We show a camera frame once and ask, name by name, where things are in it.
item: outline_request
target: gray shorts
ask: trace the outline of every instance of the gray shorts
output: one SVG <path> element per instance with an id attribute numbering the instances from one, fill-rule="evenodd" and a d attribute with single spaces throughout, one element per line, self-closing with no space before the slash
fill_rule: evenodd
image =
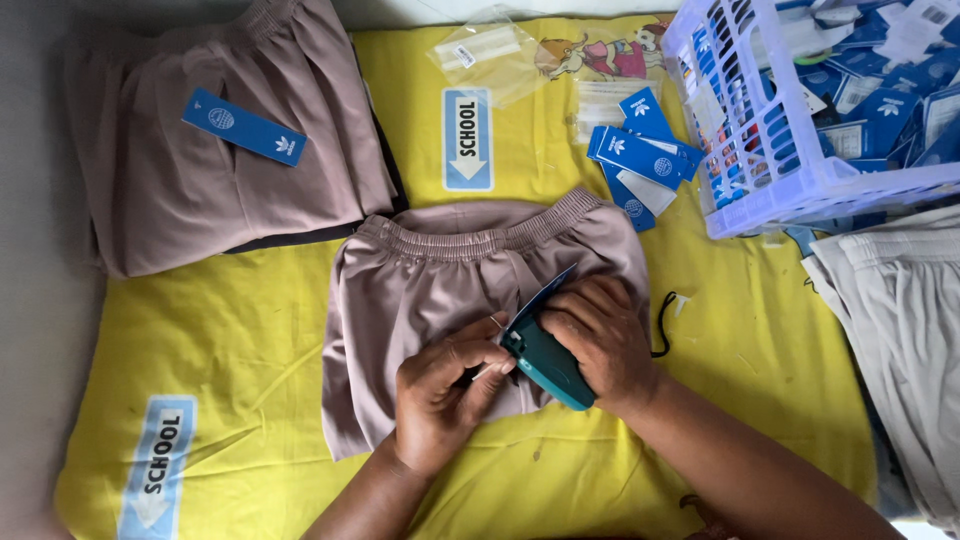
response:
<path id="1" fill-rule="evenodd" d="M 305 134 L 299 165 L 182 122 L 197 87 Z M 393 209 L 363 82 L 328 0 L 254 0 L 229 24 L 156 38 L 86 33 L 68 48 L 66 89 L 99 256 L 113 277 Z"/>
<path id="2" fill-rule="evenodd" d="M 341 246 L 324 339 L 324 438 L 334 459 L 370 452 L 396 426 L 396 370 L 408 356 L 503 309 L 516 314 L 554 276 L 623 281 L 650 338 L 643 248 L 623 210 L 582 188 L 552 208 L 458 203 L 372 216 Z M 552 398 L 525 376 L 487 420 Z"/>

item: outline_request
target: folded shorts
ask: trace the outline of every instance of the folded shorts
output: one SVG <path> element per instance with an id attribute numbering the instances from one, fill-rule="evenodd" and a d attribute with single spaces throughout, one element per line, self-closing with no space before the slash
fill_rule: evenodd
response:
<path id="1" fill-rule="evenodd" d="M 367 94 L 328 0 L 254 0 L 228 24 L 155 38 L 90 31 L 65 68 L 97 250 L 113 277 L 393 209 Z M 197 87 L 306 135 L 298 166 L 181 121 Z"/>
<path id="2" fill-rule="evenodd" d="M 323 426 L 333 459 L 370 452 L 396 426 L 396 370 L 431 342 L 511 316 L 576 263 L 570 278 L 623 281 L 650 338 L 650 288 L 630 219 L 582 188 L 545 208 L 476 202 L 371 216 L 341 246 L 330 278 Z M 501 386 L 487 420 L 552 398 L 526 376 Z"/>

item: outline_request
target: person's left hand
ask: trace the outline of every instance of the person's left hand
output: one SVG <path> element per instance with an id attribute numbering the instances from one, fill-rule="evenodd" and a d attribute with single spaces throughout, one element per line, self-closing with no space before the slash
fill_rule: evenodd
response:
<path id="1" fill-rule="evenodd" d="M 500 325 L 507 314 L 493 317 Z M 497 386 L 516 366 L 506 349 L 491 342 L 500 328 L 485 317 L 410 356 L 396 372 L 396 457 L 433 478 L 464 446 L 493 401 Z M 464 370 L 496 364 L 469 388 L 451 385 Z"/>

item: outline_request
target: forearm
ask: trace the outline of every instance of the forearm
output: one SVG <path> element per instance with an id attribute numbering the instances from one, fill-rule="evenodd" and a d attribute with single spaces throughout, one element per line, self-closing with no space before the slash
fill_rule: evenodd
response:
<path id="1" fill-rule="evenodd" d="M 402 538 L 433 483 L 396 458 L 391 433 L 303 540 L 387 540 Z"/>
<path id="2" fill-rule="evenodd" d="M 869 506 L 670 377 L 624 421 L 748 538 L 900 538 Z"/>

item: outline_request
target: cartoon girl print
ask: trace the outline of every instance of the cartoon girl print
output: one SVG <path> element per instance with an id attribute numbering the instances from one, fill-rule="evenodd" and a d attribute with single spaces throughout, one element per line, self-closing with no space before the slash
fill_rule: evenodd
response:
<path id="1" fill-rule="evenodd" d="M 644 79 L 650 69 L 663 67 L 663 53 L 658 39 L 669 23 L 648 24 L 636 33 L 636 39 L 616 39 L 609 43 L 597 40 L 587 44 L 588 35 L 574 43 L 569 39 L 544 39 L 534 57 L 545 77 L 556 80 L 564 73 L 576 73 L 587 66 L 605 80 L 614 77 Z"/>

